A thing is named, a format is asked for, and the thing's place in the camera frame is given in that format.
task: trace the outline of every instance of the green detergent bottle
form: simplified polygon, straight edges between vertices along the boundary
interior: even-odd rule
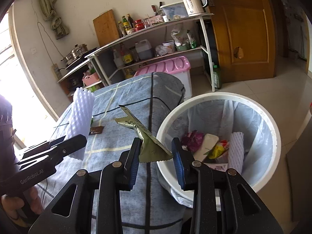
[[[215,88],[221,89],[222,81],[221,81],[220,69],[214,63],[213,63],[213,81],[214,81]]]

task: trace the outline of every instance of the pink storage bin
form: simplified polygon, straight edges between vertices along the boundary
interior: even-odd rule
[[[92,74],[90,76],[86,76],[84,79],[82,79],[82,81],[84,82],[84,84],[86,86],[89,86],[89,85],[91,85],[93,83],[98,82],[99,81],[99,76],[98,76],[97,73],[94,73],[94,74]]]
[[[192,97],[192,86],[190,77],[190,62],[185,56],[180,56],[150,65],[141,67],[135,73],[135,76],[144,75],[152,72],[164,72],[172,74],[173,76],[180,79],[185,88],[184,98]]]

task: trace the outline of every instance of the red jar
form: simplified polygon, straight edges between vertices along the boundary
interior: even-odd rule
[[[144,24],[141,19],[135,21],[135,31],[140,31],[144,29]]]

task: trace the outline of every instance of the wooden cutting board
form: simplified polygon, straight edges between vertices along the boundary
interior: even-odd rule
[[[93,24],[100,46],[107,45],[120,38],[113,10],[104,12],[102,15],[95,18]]]

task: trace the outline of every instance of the green wrapper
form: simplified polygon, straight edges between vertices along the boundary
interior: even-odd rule
[[[143,140],[139,162],[148,163],[156,161],[164,161],[173,158],[173,155],[168,151],[155,136],[130,112],[128,108],[119,105],[120,108],[127,114],[127,117],[117,118],[115,121],[126,127],[133,129],[137,136]]]

